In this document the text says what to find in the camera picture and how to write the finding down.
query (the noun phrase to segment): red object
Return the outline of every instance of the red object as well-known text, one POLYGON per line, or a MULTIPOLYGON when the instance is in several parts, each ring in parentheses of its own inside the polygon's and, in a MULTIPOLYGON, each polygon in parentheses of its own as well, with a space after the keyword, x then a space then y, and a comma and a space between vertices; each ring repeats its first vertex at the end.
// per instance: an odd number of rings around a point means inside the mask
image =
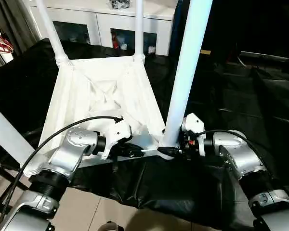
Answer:
POLYGON ((118 45, 117 41, 115 41, 115 40, 112 41, 112 46, 113 46, 113 48, 116 49, 116 50, 119 49, 119 45, 118 45))
POLYGON ((111 38, 112 38, 112 47, 116 50, 119 49, 119 44, 117 42, 117 35, 115 32, 111 32, 111 38))

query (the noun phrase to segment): floor tile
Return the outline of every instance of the floor tile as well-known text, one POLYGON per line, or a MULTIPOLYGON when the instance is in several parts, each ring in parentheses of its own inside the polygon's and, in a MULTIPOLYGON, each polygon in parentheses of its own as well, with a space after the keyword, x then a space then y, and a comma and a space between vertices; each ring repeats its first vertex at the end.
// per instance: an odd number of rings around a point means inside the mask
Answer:
POLYGON ((89 231, 96 231, 108 221, 125 228, 125 231, 190 231, 191 223, 148 209, 138 210, 102 198, 93 217, 89 231))
POLYGON ((100 196, 68 188, 59 210, 51 221, 56 231, 88 231, 100 196))

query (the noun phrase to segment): black fabric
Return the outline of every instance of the black fabric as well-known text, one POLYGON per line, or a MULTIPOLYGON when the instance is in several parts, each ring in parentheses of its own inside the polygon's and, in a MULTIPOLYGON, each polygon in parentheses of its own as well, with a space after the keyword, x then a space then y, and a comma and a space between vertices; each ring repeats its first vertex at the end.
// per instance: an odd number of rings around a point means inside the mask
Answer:
MULTIPOLYGON (((63 42, 70 59, 129 55, 127 51, 63 42)), ((177 61, 149 55, 145 68, 166 120, 177 61)), ((46 118, 58 68, 48 41, 0 68, 0 111, 34 146, 46 118)), ((269 169, 289 190, 289 74, 214 65, 201 56, 186 114, 206 129, 237 129, 255 142, 269 169)), ((246 197, 224 161, 159 157, 81 168, 71 187, 137 208, 151 208, 223 230, 252 230, 246 197)))

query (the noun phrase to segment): dark curtain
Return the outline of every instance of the dark curtain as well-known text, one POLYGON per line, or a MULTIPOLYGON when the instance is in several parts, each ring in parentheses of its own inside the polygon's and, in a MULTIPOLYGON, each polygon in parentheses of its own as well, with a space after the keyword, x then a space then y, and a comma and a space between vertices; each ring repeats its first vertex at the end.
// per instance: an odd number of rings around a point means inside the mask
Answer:
POLYGON ((15 55, 39 41, 23 0, 0 0, 0 30, 13 45, 15 55))

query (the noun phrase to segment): white cabinet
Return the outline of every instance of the white cabinet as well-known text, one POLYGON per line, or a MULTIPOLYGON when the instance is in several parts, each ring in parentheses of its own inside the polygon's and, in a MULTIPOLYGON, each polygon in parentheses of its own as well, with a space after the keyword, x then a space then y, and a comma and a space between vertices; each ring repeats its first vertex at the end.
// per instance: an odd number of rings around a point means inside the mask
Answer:
MULTIPOLYGON (((112 32, 118 30, 135 30, 134 17, 98 13, 97 20, 101 36, 101 45, 104 47, 113 47, 112 32)), ((156 54, 168 55, 171 27, 171 21, 144 18, 144 51, 148 50, 148 46, 155 46, 156 54), (152 42, 151 44, 147 44, 147 41, 150 40, 150 34, 156 36, 155 44, 152 44, 152 42)))
MULTIPOLYGON (((155 50, 168 55, 173 16, 178 0, 143 0, 144 52, 155 50)), ((44 0, 61 40, 102 45, 105 47, 134 48, 135 6, 110 9, 107 0, 44 0)), ((30 8, 41 32, 47 37, 35 1, 30 8)))
MULTIPOLYGON (((101 45, 96 13, 47 8, 61 40, 101 45)), ((47 31, 36 6, 31 6, 41 39, 47 38, 47 31)))

